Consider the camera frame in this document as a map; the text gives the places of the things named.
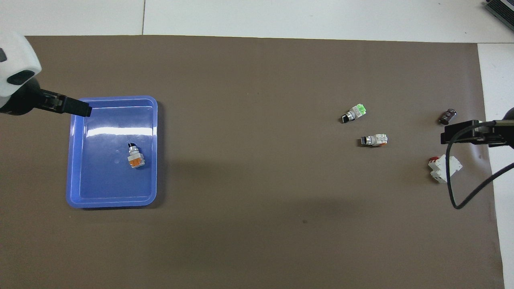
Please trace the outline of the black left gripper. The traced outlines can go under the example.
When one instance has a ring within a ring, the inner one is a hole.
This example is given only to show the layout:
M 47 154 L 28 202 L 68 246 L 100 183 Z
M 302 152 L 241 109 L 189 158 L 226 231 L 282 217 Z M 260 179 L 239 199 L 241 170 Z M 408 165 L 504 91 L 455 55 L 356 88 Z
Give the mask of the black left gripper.
M 0 113 L 20 116 L 27 114 L 33 108 L 40 105 L 40 109 L 58 114 L 72 114 L 82 117 L 90 117 L 92 107 L 84 101 L 70 98 L 66 95 L 42 90 L 35 78 L 22 85 L 9 100 L 0 107 Z

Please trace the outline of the orange selector switch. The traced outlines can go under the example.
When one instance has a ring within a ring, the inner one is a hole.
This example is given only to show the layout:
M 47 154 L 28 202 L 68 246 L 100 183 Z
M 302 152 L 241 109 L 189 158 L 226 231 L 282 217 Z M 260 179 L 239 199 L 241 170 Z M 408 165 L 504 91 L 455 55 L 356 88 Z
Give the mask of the orange selector switch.
M 128 143 L 127 161 L 132 169 L 136 169 L 145 165 L 144 155 L 135 143 Z

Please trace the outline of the brown table mat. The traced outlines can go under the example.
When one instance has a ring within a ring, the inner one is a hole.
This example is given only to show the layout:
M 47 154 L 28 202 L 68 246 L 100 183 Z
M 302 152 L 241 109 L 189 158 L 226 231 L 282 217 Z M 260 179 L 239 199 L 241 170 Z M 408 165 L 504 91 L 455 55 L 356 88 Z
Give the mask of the brown table mat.
M 157 197 L 71 208 L 70 116 L 0 114 L 0 289 L 504 287 L 492 186 L 455 210 L 428 168 L 444 110 L 485 118 L 476 44 L 28 40 L 48 90 L 156 99 Z

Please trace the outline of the white circuit breaker red lever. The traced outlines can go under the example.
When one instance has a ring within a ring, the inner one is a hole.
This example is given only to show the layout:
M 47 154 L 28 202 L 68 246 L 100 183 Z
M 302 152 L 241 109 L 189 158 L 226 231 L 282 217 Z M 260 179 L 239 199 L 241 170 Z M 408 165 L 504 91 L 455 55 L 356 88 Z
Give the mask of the white circuit breaker red lever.
M 455 156 L 450 156 L 449 159 L 449 174 L 452 176 L 455 172 L 461 170 L 463 165 Z M 448 178 L 446 174 L 446 156 L 439 155 L 433 156 L 428 161 L 428 166 L 431 169 L 430 175 L 439 183 L 447 183 Z

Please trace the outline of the blue plastic tray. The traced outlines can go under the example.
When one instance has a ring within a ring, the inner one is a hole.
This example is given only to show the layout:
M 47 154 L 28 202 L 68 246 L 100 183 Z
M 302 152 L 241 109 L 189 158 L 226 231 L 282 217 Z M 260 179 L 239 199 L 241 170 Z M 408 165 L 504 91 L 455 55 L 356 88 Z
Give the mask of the blue plastic tray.
M 158 103 L 151 96 L 83 98 L 90 117 L 70 119 L 66 200 L 74 208 L 141 207 L 157 195 Z M 145 165 L 132 169 L 128 143 Z

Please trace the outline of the green selector switch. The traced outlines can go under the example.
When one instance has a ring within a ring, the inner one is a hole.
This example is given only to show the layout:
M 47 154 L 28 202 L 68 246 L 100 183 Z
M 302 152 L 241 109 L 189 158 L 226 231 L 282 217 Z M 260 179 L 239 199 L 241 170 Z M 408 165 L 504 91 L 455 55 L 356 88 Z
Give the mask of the green selector switch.
M 342 123 L 348 123 L 354 121 L 367 113 L 367 110 L 363 104 L 357 104 L 349 109 L 345 114 L 341 116 Z

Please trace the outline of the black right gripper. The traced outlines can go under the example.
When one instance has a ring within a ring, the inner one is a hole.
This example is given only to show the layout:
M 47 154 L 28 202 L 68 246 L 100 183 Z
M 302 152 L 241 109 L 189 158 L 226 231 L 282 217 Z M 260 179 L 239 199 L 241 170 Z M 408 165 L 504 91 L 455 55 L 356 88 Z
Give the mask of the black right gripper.
M 469 120 L 444 126 L 444 131 L 441 133 L 441 145 L 448 144 L 459 131 L 479 123 L 481 123 L 479 120 Z M 489 147 L 509 146 L 514 148 L 514 108 L 511 108 L 501 120 L 486 121 L 481 124 L 483 125 L 482 135 L 477 128 L 469 129 L 459 135 L 455 139 L 455 143 L 475 143 L 481 140 L 482 144 Z

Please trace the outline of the grey ribbed device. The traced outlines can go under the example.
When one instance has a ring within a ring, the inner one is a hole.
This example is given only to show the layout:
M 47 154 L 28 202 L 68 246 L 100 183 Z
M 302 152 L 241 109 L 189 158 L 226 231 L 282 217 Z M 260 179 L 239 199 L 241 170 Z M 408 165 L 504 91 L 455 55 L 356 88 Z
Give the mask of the grey ribbed device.
M 486 0 L 485 9 L 514 31 L 514 0 Z

